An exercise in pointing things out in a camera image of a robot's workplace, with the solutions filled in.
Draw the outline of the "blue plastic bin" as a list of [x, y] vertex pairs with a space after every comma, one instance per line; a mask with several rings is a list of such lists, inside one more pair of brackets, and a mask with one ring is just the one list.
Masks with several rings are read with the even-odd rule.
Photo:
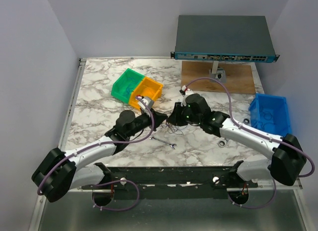
[[248, 110], [252, 127], [282, 137], [292, 133], [285, 97], [257, 93]]

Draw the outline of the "green plastic bin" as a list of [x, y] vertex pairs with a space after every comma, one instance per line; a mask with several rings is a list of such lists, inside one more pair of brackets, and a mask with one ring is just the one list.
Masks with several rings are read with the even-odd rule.
[[126, 69], [112, 86], [111, 95], [124, 103], [129, 103], [133, 89], [145, 76], [132, 70]]

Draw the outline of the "yellow plastic bin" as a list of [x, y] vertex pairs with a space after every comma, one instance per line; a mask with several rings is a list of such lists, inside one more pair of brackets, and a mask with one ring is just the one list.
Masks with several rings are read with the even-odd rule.
[[144, 77], [141, 82], [133, 89], [128, 104], [136, 109], [139, 109], [140, 106], [135, 99], [136, 96], [147, 96], [153, 101], [156, 101], [159, 97], [161, 97], [162, 88], [163, 84], [149, 77]]

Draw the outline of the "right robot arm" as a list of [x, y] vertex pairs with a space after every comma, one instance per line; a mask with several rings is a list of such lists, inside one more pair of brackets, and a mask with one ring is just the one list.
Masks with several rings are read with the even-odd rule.
[[239, 161], [233, 166], [228, 177], [234, 187], [252, 179], [274, 179], [292, 186], [307, 161], [295, 136], [281, 137], [245, 127], [228, 114], [211, 110], [197, 93], [176, 102], [167, 122], [175, 126], [197, 125], [207, 134], [233, 140], [264, 155], [264, 159]]

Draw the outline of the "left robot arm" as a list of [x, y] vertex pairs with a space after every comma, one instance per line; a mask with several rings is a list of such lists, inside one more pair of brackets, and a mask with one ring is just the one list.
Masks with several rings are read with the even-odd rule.
[[167, 115], [151, 110], [136, 116], [131, 110], [120, 113], [115, 125], [97, 141], [78, 149], [62, 151], [54, 148], [48, 152], [31, 176], [37, 185], [37, 193], [51, 203], [61, 199], [70, 189], [95, 184], [104, 189], [110, 184], [110, 176], [91, 163], [121, 152], [131, 137], [150, 128], [155, 131], [167, 119]]

